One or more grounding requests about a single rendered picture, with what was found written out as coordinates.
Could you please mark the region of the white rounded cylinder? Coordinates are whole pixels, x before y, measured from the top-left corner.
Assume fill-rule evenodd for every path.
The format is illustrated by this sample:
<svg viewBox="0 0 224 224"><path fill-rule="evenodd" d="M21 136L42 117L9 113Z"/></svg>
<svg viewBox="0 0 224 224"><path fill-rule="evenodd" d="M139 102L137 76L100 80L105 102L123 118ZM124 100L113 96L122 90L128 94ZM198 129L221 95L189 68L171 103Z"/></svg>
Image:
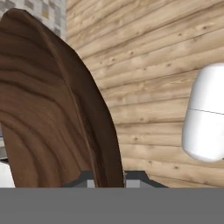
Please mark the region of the white rounded cylinder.
<svg viewBox="0 0 224 224"><path fill-rule="evenodd" d="M224 158L224 63L203 67L192 84L182 149L203 162Z"/></svg>

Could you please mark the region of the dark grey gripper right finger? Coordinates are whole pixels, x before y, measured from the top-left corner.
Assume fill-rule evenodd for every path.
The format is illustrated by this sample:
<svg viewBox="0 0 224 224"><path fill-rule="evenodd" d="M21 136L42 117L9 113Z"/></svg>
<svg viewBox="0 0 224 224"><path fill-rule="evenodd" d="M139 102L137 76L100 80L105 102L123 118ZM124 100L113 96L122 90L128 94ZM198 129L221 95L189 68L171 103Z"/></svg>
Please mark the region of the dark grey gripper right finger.
<svg viewBox="0 0 224 224"><path fill-rule="evenodd" d="M126 171L124 177L127 188L166 188L166 185L150 179L145 171Z"/></svg>

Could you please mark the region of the brown wooden bowl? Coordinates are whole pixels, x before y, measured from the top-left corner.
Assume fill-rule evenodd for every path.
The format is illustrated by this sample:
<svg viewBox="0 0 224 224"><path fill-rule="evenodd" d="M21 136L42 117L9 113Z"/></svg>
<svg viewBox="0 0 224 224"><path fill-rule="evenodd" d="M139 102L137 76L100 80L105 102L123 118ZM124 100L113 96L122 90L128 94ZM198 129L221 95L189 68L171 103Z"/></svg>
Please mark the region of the brown wooden bowl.
<svg viewBox="0 0 224 224"><path fill-rule="evenodd" d="M0 127L17 187L59 187L91 172L122 187L116 128L77 52L26 10L0 18Z"/></svg>

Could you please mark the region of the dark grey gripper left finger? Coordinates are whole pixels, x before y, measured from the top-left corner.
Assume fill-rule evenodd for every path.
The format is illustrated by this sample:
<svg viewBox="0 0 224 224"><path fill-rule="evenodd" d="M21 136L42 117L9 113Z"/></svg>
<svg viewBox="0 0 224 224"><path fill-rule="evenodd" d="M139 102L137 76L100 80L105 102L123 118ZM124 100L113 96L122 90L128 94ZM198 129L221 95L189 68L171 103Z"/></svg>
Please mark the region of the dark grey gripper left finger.
<svg viewBox="0 0 224 224"><path fill-rule="evenodd" d="M95 188L93 173L91 171L83 171L76 180L65 184L64 187Z"/></svg>

